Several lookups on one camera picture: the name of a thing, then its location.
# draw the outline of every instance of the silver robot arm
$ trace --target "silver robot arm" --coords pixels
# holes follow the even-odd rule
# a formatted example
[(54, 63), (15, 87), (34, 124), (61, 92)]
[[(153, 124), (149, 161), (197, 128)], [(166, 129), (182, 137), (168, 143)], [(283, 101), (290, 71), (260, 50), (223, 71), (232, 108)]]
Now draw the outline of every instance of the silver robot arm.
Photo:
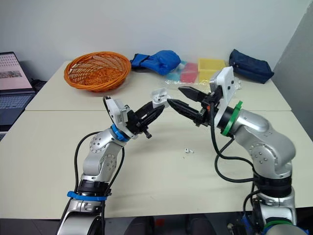
[(147, 138), (151, 137), (147, 131), (148, 125), (162, 113), (166, 99), (160, 97), (156, 102), (148, 102), (136, 112), (110, 97), (104, 99), (104, 104), (113, 125), (92, 137), (89, 154), (83, 163), (81, 181), (74, 191), (67, 194), (70, 200), (57, 235), (101, 234), (105, 224), (105, 200), (111, 195), (110, 187), (117, 175), (116, 173), (112, 177), (117, 167), (117, 155), (127, 141), (136, 139), (138, 134), (145, 133)]
[(119, 141), (111, 128), (91, 139), (89, 154), (83, 164), (84, 173), (78, 187), (79, 194), (83, 197), (70, 199), (57, 235), (87, 235), (100, 230), (102, 203), (93, 201), (92, 198), (92, 201), (88, 200), (87, 196), (101, 195), (107, 189), (116, 169), (117, 155), (125, 145), (126, 142)]
[(260, 115), (241, 110), (230, 132), (250, 154), (263, 225), (271, 218), (284, 218), (296, 225), (291, 160), (295, 147), (290, 139), (273, 129)]
[[(191, 119), (196, 126), (209, 126), (214, 123), (225, 136), (234, 137), (244, 147), (253, 161), (253, 183), (258, 188), (253, 200), (253, 220), (259, 232), (276, 233), (275, 226), (293, 227), (297, 223), (294, 190), (291, 186), (291, 160), (295, 157), (295, 147), (290, 139), (273, 129), (269, 121), (260, 115), (241, 109), (241, 102), (232, 109), (228, 104), (235, 92), (235, 79), (232, 67), (216, 74), (210, 81), (211, 93), (205, 94), (192, 87), (179, 87), (189, 99), (200, 102), (202, 109), (197, 111), (187, 103), (168, 99), (170, 106), (179, 114)], [(301, 229), (298, 233), (306, 234)]]

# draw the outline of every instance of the navy blue pouch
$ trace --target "navy blue pouch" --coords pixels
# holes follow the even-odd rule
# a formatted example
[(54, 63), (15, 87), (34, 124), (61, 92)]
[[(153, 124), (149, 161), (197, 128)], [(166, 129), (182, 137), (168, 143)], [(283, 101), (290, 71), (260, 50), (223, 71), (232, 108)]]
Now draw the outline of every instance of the navy blue pouch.
[(229, 56), (229, 66), (235, 73), (263, 84), (274, 75), (266, 61), (254, 59), (236, 49)]

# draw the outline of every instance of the laptop screen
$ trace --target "laptop screen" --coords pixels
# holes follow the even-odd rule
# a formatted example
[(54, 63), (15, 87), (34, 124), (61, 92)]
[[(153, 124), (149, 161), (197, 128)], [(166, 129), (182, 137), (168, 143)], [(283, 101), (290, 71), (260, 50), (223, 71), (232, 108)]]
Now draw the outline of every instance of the laptop screen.
[(19, 89), (33, 90), (15, 54), (0, 53), (0, 91), (14, 92)]

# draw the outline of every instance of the pink container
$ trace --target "pink container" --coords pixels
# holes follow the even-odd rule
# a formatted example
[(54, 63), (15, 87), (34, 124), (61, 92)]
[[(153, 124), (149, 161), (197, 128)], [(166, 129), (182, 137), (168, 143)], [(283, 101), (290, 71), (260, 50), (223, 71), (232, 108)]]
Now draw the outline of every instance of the pink container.
[(198, 76), (198, 64), (187, 63), (180, 74), (180, 81), (185, 83), (194, 83)]

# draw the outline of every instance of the green ring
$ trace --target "green ring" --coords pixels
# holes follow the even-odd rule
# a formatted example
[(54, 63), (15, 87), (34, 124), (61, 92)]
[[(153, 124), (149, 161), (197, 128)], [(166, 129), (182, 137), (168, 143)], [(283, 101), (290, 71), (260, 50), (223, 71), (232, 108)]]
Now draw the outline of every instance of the green ring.
[(292, 225), (292, 223), (289, 222), (289, 221), (285, 221), (285, 220), (274, 220), (274, 221), (271, 221), (271, 222), (267, 223), (267, 224), (264, 226), (264, 229), (268, 228), (269, 226), (276, 225), (276, 224), (290, 224), (290, 225)]
[(241, 105), (242, 104), (243, 104), (243, 102), (239, 101), (238, 104), (235, 106), (235, 109), (234, 109), (234, 111), (233, 111), (233, 113), (232, 113), (232, 115), (231, 115), (231, 117), (230, 117), (230, 119), (229, 119), (225, 129), (222, 132), (223, 136), (227, 136), (228, 132), (230, 131), (230, 128), (232, 127), (234, 121), (236, 120), (236, 118), (237, 118), (237, 116), (239, 114), (239, 111), (241, 109)]

